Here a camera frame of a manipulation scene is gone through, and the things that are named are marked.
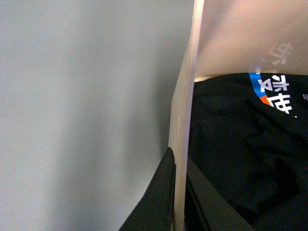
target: gray wall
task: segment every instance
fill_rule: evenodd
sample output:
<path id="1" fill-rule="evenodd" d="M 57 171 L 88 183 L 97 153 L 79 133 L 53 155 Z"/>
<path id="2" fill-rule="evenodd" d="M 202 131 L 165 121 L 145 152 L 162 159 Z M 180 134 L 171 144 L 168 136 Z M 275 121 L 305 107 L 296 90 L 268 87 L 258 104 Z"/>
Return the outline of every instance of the gray wall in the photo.
<path id="1" fill-rule="evenodd" d="M 167 148 L 193 0 L 1 1 L 0 230 L 113 231 Z"/>

